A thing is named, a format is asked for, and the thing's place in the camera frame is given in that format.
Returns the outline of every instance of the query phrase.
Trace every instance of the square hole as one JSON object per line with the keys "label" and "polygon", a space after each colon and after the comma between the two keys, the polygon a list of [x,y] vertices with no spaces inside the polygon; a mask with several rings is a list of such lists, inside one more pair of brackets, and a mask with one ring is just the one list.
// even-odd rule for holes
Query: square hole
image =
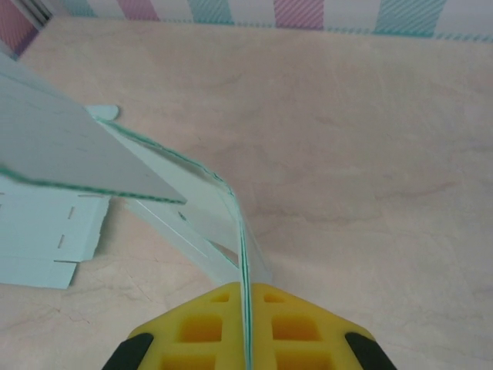
{"label": "square hole", "polygon": [[183,320],[179,329],[178,341],[200,343],[221,341],[223,320],[217,314],[198,314]]}
{"label": "square hole", "polygon": [[163,359],[160,370],[214,370],[216,357],[206,356],[169,356]]}
{"label": "square hole", "polygon": [[315,321],[301,314],[279,314],[272,318],[272,337],[278,341],[320,341]]}
{"label": "square hole", "polygon": [[318,351],[278,351],[277,370],[334,370],[330,358]]}

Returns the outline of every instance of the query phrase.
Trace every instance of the striped wallpaper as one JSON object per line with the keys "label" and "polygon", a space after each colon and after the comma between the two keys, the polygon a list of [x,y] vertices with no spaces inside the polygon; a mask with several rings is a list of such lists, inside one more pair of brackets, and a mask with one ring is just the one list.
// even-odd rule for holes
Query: striped wallpaper
{"label": "striped wallpaper", "polygon": [[31,23],[10,0],[0,0],[0,52],[19,56],[38,34]]}
{"label": "striped wallpaper", "polygon": [[[19,55],[36,29],[0,0],[0,51]],[[493,0],[42,0],[55,15],[284,27],[493,42]]]}

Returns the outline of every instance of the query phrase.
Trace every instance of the beige marble surface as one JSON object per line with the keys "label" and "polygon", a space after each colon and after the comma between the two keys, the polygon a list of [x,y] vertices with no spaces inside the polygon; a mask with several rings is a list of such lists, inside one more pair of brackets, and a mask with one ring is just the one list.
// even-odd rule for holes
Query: beige marble surface
{"label": "beige marble surface", "polygon": [[[73,18],[22,58],[236,189],[278,287],[399,369],[493,368],[493,45]],[[115,203],[66,291],[0,286],[0,369],[98,369],[211,289]]]}

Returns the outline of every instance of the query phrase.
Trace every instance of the teal stripe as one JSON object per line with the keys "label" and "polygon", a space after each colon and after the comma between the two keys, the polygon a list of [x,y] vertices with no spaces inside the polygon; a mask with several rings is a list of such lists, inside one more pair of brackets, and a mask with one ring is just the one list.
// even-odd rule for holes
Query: teal stripe
{"label": "teal stripe", "polygon": [[235,25],[239,27],[256,27],[258,29],[271,29],[276,27],[275,23],[265,23],[265,22],[236,22]]}
{"label": "teal stripe", "polygon": [[328,32],[336,32],[336,33],[347,33],[349,35],[367,35],[371,33],[370,29],[362,29],[357,27],[327,27],[325,28]]}
{"label": "teal stripe", "polygon": [[374,33],[432,37],[447,0],[382,0]]}
{"label": "teal stripe", "polygon": [[188,0],[188,4],[195,23],[234,24],[227,0]]}
{"label": "teal stripe", "polygon": [[91,5],[86,0],[61,0],[70,15],[74,17],[96,17]]}
{"label": "teal stripe", "polygon": [[433,37],[438,40],[493,42],[493,35],[478,35],[475,33],[437,33]]}
{"label": "teal stripe", "polygon": [[6,177],[10,177],[11,179],[18,181],[19,183],[27,183],[29,185],[34,185],[36,187],[52,187],[57,189],[77,190],[83,193],[98,193],[98,194],[110,195],[114,197],[154,200],[157,202],[163,202],[168,204],[183,204],[183,202],[180,200],[159,198],[145,194],[126,193],[118,190],[102,189],[98,187],[87,187],[87,186],[77,185],[74,183],[58,183],[55,181],[31,179],[5,166],[0,166],[0,175],[5,175]]}

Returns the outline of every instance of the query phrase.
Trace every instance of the pink stripe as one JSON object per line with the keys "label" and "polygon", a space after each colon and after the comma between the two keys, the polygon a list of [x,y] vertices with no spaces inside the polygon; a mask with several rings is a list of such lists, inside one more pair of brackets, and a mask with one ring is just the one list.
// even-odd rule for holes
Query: pink stripe
{"label": "pink stripe", "polygon": [[159,21],[150,0],[116,0],[127,19]]}
{"label": "pink stripe", "polygon": [[274,11],[277,27],[324,28],[324,0],[274,0]]}
{"label": "pink stripe", "polygon": [[0,39],[16,50],[34,26],[9,0],[0,0]]}
{"label": "pink stripe", "polygon": [[17,45],[17,48],[14,50],[14,53],[17,56],[22,55],[22,53],[28,48],[29,44],[32,40],[38,35],[38,30],[32,27],[32,30],[22,39],[22,42]]}

